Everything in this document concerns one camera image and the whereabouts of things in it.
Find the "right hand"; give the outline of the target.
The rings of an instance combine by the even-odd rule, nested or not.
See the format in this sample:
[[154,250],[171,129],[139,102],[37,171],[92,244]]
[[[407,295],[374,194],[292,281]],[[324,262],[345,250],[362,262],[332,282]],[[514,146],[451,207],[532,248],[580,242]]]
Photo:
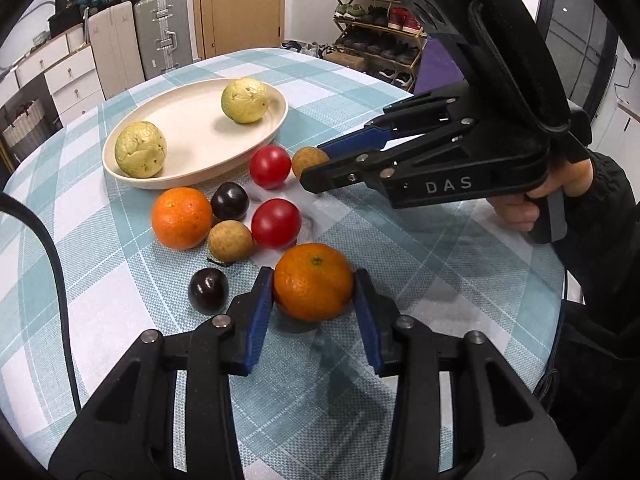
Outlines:
[[487,201],[507,228],[530,232],[540,216],[535,200],[559,190],[568,197],[581,196],[589,190],[592,180],[593,166],[589,159],[576,164],[561,159],[550,167],[547,179],[539,188],[527,193],[489,197]]

